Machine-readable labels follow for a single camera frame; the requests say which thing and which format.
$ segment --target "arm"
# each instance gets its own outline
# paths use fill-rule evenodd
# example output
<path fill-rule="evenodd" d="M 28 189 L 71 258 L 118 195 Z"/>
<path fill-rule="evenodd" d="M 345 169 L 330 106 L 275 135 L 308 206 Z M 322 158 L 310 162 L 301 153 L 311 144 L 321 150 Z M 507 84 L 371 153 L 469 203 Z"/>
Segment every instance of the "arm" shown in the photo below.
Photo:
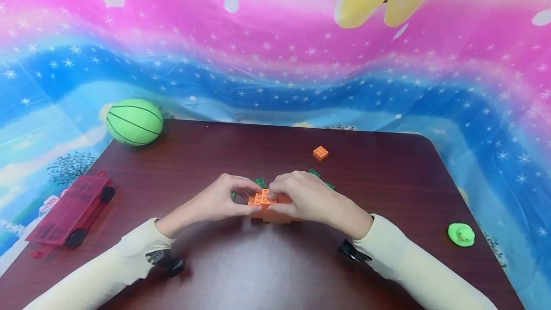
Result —
<path fill-rule="evenodd" d="M 358 251 L 373 259 L 368 264 L 377 273 L 398 282 L 425 309 L 497 310 L 490 299 L 410 241 L 394 224 L 371 216 L 318 177 L 295 171 L 276 177 L 269 188 L 293 200 L 292 204 L 273 204 L 270 209 L 343 231 L 353 238 Z"/>
<path fill-rule="evenodd" d="M 186 226 L 202 220 L 250 215 L 256 208 L 235 204 L 231 191 L 243 197 L 262 190 L 253 181 L 222 175 L 207 189 L 166 217 L 150 219 L 118 244 L 59 281 L 23 310 L 95 310 L 126 286 L 149 274 L 146 254 L 170 249 Z"/>

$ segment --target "orange block structure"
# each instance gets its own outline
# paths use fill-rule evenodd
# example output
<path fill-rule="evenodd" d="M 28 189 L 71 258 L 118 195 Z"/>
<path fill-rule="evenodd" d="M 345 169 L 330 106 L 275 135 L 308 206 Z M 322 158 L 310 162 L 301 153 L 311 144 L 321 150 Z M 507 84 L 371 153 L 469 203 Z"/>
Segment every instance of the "orange block structure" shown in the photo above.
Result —
<path fill-rule="evenodd" d="M 249 206 L 260 206 L 262 209 L 258 212 L 251 214 L 251 218 L 262 219 L 267 223 L 278 223 L 278 224 L 288 224 L 292 221 L 304 221 L 303 219 L 293 218 L 285 214 L 281 214 L 275 211 L 268 209 L 269 205 L 272 204 L 290 204 L 293 201 L 288 195 L 279 195 L 275 199 L 270 199 L 268 197 L 269 189 L 263 189 L 262 193 L 257 193 L 254 198 L 249 198 Z"/>
<path fill-rule="evenodd" d="M 329 151 L 327 151 L 323 146 L 320 146 L 316 148 L 316 150 L 313 150 L 313 156 L 319 160 L 324 160 L 329 155 Z"/>

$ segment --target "hand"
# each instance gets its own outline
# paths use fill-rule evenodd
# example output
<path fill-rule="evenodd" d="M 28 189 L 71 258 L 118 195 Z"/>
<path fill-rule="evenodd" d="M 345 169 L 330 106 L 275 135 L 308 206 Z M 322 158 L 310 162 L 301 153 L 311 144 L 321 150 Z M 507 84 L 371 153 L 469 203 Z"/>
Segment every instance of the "hand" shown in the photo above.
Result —
<path fill-rule="evenodd" d="M 291 204 L 273 204 L 269 209 L 291 217 L 325 223 L 359 240 L 367 234 L 373 217 L 349 198 L 305 171 L 279 175 L 269 185 L 271 197 L 287 194 Z"/>
<path fill-rule="evenodd" d="M 156 223 L 157 230 L 173 238 L 184 227 L 197 221 L 246 216 L 261 209 L 258 206 L 236 204 L 231 199 L 232 191 L 247 199 L 251 194 L 261 193 L 262 188 L 246 177 L 222 174 L 190 201 L 159 220 Z"/>

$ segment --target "person's left hand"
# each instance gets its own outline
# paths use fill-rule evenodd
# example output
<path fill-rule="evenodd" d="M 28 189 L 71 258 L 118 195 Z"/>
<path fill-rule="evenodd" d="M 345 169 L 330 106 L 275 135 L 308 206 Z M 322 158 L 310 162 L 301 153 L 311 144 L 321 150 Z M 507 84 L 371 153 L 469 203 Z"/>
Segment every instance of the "person's left hand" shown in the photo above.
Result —
<path fill-rule="evenodd" d="M 262 188 L 246 177 L 222 174 L 190 201 L 159 220 L 157 229 L 173 238 L 193 222 L 246 216 L 261 209 L 260 206 L 236 204 L 231 199 L 232 191 L 247 199 L 249 195 L 261 193 Z"/>

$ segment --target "person's right hand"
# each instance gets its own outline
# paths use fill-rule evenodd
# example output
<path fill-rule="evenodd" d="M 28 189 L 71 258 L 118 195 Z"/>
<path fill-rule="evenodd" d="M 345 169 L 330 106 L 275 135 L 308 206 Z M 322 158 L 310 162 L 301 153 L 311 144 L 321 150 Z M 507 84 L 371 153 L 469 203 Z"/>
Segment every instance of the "person's right hand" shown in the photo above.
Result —
<path fill-rule="evenodd" d="M 273 204 L 269 209 L 291 217 L 325 223 L 359 240 L 367 234 L 373 217 L 349 198 L 328 187 L 319 177 L 293 171 L 279 175 L 269 185 L 272 197 L 287 194 L 291 204 Z"/>

